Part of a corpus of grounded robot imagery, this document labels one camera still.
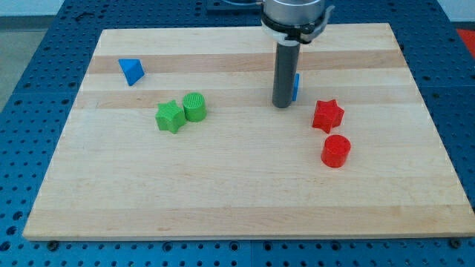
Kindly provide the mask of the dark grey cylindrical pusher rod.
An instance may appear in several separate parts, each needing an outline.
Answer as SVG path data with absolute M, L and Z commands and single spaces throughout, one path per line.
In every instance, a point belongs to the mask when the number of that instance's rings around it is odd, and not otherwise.
M 288 108 L 292 103 L 299 52 L 299 44 L 276 45 L 272 104 L 277 108 Z

